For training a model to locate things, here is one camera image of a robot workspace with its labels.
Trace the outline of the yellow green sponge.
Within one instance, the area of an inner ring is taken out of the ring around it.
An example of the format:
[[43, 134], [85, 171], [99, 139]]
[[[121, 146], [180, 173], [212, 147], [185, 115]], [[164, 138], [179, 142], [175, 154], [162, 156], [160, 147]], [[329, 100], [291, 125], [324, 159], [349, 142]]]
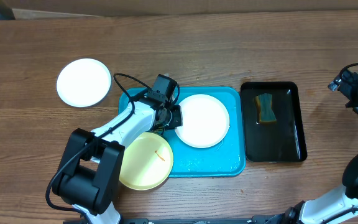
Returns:
[[254, 98], [257, 109], [257, 122], [259, 124], [276, 123], [277, 119], [272, 109], [272, 94], [263, 93]]

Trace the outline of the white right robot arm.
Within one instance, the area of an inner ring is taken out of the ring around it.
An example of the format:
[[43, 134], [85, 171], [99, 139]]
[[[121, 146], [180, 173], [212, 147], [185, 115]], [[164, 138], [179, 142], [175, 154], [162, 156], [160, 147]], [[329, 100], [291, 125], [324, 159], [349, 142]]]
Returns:
[[[343, 68], [328, 85], [348, 97], [348, 107], [358, 106], [358, 74]], [[317, 199], [302, 201], [285, 213], [265, 218], [269, 223], [341, 223], [358, 216], [358, 155], [347, 165], [342, 184]]]

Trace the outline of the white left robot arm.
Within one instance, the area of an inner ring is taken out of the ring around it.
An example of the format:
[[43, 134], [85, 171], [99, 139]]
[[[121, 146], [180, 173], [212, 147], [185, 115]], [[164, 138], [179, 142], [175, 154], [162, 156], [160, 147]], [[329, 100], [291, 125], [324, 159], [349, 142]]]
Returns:
[[144, 132], [181, 124], [180, 105], [168, 95], [148, 93], [130, 98], [127, 108], [104, 126], [74, 130], [47, 186], [48, 205], [62, 209], [50, 200], [50, 194], [55, 194], [68, 204], [66, 211], [81, 215], [81, 223], [120, 223], [112, 198], [125, 149]]

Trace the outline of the yellow plate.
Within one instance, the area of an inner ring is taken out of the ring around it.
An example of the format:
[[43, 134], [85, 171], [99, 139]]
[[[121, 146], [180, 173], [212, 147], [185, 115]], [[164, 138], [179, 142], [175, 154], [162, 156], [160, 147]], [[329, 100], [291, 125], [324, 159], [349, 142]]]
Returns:
[[150, 190], [165, 182], [173, 167], [169, 143], [144, 132], [125, 150], [119, 181], [133, 190]]

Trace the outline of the white plate with ketchup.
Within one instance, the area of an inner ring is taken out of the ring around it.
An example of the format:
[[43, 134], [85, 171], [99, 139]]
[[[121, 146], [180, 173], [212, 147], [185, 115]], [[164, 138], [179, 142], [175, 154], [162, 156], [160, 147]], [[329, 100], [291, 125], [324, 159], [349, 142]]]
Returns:
[[205, 94], [191, 95], [179, 106], [182, 125], [175, 132], [185, 144], [204, 149], [224, 139], [230, 118], [228, 110], [217, 98]]

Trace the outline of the cream white plate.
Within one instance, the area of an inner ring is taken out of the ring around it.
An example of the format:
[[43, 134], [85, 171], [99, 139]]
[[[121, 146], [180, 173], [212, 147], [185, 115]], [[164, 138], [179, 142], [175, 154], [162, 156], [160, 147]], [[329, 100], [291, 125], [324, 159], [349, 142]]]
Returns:
[[81, 58], [66, 65], [58, 75], [60, 99], [73, 107], [86, 108], [99, 103], [109, 92], [112, 77], [99, 60]]

